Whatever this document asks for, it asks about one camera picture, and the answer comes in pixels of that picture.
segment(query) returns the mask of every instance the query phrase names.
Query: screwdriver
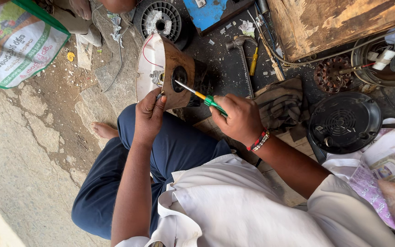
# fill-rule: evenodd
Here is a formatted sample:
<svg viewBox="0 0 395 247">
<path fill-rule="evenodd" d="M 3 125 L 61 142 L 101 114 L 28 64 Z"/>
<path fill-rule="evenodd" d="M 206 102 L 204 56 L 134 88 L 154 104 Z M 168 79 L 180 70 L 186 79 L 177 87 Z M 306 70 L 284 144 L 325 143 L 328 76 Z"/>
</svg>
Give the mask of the screwdriver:
<svg viewBox="0 0 395 247">
<path fill-rule="evenodd" d="M 182 82 L 180 82 L 178 80 L 175 80 L 175 82 L 178 83 L 179 85 L 181 85 L 183 88 L 185 88 L 185 89 L 189 90 L 190 92 L 194 93 L 197 97 L 203 99 L 204 100 L 204 104 L 206 104 L 208 106 L 214 106 L 220 111 L 220 113 L 222 115 L 228 116 L 227 113 L 225 112 L 225 110 L 220 105 L 218 105 L 216 102 L 214 102 L 213 96 L 207 95 L 205 97 L 205 95 L 203 95 L 203 94 L 201 94 L 199 92 L 196 92 L 195 90 L 187 87 L 187 85 L 183 84 Z"/>
<path fill-rule="evenodd" d="M 257 47 L 255 48 L 255 53 L 252 56 L 251 67 L 249 67 L 249 75 L 250 76 L 254 76 L 254 74 L 255 74 L 255 65 L 257 64 L 257 58 L 259 57 L 259 45 L 258 45 L 259 42 L 260 42 L 260 39 L 257 42 Z"/>
</svg>

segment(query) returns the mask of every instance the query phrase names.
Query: red bracelet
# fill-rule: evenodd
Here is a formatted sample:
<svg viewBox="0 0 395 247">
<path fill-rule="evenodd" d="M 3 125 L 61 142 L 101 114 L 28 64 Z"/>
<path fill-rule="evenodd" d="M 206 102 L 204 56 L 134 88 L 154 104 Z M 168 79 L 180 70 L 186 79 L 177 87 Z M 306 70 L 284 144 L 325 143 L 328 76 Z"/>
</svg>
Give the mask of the red bracelet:
<svg viewBox="0 0 395 247">
<path fill-rule="evenodd" d="M 269 137 L 269 131 L 267 129 L 264 129 L 260 137 L 255 141 L 255 143 L 252 144 L 250 147 L 246 147 L 246 149 L 248 151 L 259 149 L 263 145 L 263 143 L 268 139 L 268 137 Z"/>
</svg>

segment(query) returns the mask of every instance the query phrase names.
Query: concrete floor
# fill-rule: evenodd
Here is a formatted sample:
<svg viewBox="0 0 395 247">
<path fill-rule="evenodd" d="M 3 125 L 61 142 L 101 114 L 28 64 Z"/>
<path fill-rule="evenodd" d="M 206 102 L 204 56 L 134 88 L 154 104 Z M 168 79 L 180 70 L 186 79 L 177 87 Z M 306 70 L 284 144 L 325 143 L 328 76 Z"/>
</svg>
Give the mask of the concrete floor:
<svg viewBox="0 0 395 247">
<path fill-rule="evenodd" d="M 37 116 L 48 106 L 34 91 L 22 96 L 0 89 L 0 246 L 109 246 L 71 221 L 76 176 L 49 157 L 61 133 Z"/>
</svg>

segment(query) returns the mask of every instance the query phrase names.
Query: bare foot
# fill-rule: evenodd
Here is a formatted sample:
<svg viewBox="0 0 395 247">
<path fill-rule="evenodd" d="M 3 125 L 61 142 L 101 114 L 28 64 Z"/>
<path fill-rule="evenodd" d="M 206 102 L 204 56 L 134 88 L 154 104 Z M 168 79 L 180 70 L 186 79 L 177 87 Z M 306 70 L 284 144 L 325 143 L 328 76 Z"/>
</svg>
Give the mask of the bare foot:
<svg viewBox="0 0 395 247">
<path fill-rule="evenodd" d="M 118 130 L 105 123 L 92 122 L 91 127 L 92 130 L 101 138 L 111 140 L 114 137 L 118 137 Z"/>
<path fill-rule="evenodd" d="M 91 19 L 91 6 L 89 0 L 69 0 L 69 4 L 77 15 L 85 20 Z"/>
</svg>

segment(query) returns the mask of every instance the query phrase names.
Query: shirt sleeve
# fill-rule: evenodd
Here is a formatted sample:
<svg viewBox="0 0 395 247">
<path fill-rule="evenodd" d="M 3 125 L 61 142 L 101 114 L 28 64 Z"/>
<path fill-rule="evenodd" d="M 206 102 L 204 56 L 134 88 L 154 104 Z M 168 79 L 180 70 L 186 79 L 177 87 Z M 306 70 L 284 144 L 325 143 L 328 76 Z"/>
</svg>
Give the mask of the shirt sleeve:
<svg viewBox="0 0 395 247">
<path fill-rule="evenodd" d="M 307 208 L 335 246 L 395 246 L 395 235 L 374 208 L 334 175 L 316 188 Z"/>
<path fill-rule="evenodd" d="M 137 237 L 131 237 L 129 239 L 123 240 L 115 247 L 144 247 L 149 242 L 150 238 L 148 237 L 143 237 L 143 236 L 137 236 Z"/>
</svg>

